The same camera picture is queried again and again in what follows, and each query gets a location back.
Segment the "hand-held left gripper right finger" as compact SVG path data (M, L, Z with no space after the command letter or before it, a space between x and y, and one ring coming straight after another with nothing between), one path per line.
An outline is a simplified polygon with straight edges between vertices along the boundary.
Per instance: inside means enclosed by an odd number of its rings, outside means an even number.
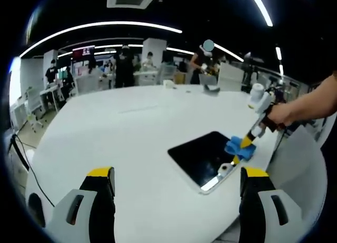
M302 210L269 175L253 167L241 168L239 242L300 242L305 235Z

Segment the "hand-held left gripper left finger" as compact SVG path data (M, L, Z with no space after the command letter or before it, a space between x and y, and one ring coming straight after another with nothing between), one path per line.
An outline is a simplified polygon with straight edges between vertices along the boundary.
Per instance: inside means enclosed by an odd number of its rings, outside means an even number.
M54 242L115 242L114 168L91 170L54 207L46 232Z

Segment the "person's right hand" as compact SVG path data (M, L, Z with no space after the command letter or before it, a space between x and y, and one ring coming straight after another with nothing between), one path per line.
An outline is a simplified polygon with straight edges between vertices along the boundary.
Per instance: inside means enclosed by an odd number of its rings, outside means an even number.
M278 126L289 126L299 120L296 111L294 111L290 103L274 105L267 117Z

